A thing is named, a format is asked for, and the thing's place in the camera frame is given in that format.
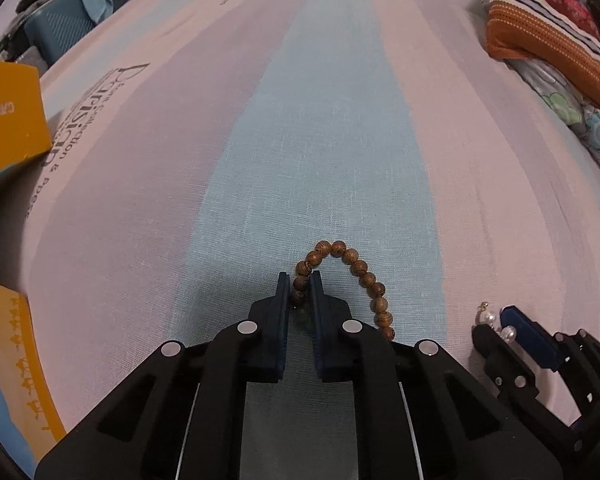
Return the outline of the teal suitcase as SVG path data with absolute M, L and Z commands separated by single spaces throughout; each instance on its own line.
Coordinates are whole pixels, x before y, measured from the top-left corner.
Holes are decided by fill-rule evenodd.
M 120 3 L 114 0 L 114 12 Z M 24 32 L 46 64 L 52 66 L 96 26 L 81 0 L 52 0 L 27 19 Z

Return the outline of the blue yellow cardboard box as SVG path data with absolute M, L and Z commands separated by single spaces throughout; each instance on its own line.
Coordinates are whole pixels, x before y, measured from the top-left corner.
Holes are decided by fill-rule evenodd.
M 38 70 L 0 62 L 0 479 L 30 479 L 65 434 L 19 283 L 33 166 L 52 146 Z

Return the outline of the striped red orange pillow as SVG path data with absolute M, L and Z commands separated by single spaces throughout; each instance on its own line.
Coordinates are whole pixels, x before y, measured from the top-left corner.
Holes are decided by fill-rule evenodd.
M 547 62 L 600 107 L 600 31 L 578 0 L 489 0 L 486 52 Z

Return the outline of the white pearl earrings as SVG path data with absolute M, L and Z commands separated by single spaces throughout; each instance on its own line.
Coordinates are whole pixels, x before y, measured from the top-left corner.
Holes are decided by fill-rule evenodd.
M 479 304 L 475 316 L 475 324 L 489 326 L 508 344 L 511 344 L 516 340 L 516 328 L 510 325 L 504 326 L 501 323 L 500 318 L 491 310 L 490 304 L 487 301 L 483 301 Z

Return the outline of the floral quilt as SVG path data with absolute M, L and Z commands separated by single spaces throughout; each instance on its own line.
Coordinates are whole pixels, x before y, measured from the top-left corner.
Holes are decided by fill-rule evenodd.
M 600 166 L 600 108 L 547 62 L 508 60 L 507 64 L 577 136 Z

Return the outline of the dark clothes pile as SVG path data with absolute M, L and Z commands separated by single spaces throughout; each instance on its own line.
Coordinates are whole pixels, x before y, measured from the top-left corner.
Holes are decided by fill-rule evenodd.
M 52 0 L 20 0 L 18 2 L 16 16 L 9 22 L 0 38 L 0 58 L 12 62 L 30 48 L 31 44 L 24 32 L 24 24 L 35 11 L 50 1 Z

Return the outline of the striped bed sheet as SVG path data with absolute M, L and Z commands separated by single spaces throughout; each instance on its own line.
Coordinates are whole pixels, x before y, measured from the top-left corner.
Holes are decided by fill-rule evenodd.
M 21 281 L 61 421 L 242 318 L 319 240 L 396 336 L 478 304 L 600 338 L 600 170 L 445 0 L 133 0 L 43 79 Z

